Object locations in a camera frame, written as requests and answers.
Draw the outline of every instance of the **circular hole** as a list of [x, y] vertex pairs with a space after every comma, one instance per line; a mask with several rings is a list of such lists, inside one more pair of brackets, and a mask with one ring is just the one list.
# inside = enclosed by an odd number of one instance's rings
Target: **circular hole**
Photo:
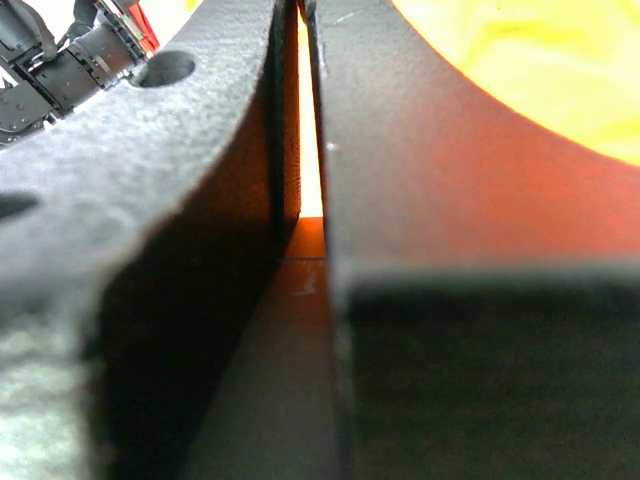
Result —
[[185, 52], [160, 52], [152, 57], [133, 84], [141, 88], [158, 88], [173, 85], [190, 76], [196, 62]]
[[27, 193], [0, 193], [0, 222], [37, 207], [38, 199]]

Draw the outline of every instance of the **orange surface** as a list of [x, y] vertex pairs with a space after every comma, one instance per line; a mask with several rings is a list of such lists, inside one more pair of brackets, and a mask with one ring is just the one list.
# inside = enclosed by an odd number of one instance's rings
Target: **orange surface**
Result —
[[302, 217], [321, 217], [320, 173], [315, 112], [311, 88], [311, 61], [307, 28], [298, 18], [298, 51], [300, 75], [300, 170], [302, 176]]
[[566, 138], [640, 166], [640, 2], [393, 1], [487, 93]]

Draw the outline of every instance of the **red object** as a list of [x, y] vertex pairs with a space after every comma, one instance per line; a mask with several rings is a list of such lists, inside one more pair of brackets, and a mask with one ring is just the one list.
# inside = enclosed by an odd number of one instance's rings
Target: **red object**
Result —
[[158, 41], [158, 37], [153, 32], [153, 28], [151, 28], [151, 24], [147, 19], [147, 16], [140, 8], [140, 5], [134, 5], [129, 8], [129, 13], [134, 18], [142, 33], [144, 33], [144, 38], [140, 40], [140, 44], [147, 52], [155, 52], [160, 48], [160, 42]]

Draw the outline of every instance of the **hole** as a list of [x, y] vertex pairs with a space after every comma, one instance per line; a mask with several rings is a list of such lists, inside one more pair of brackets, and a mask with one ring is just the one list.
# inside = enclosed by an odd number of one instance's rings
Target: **hole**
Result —
[[0, 193], [0, 222], [38, 206], [38, 199], [27, 193]]
[[152, 57], [144, 70], [132, 83], [141, 88], [158, 88], [178, 83], [190, 76], [196, 62], [185, 52], [160, 52]]

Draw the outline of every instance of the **robotic arm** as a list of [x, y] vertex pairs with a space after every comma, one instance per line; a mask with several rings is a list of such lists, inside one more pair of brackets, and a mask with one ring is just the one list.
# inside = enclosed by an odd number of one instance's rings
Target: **robotic arm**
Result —
[[0, 149], [54, 124], [158, 48], [139, 0], [77, 0], [56, 43], [23, 0], [0, 0]]

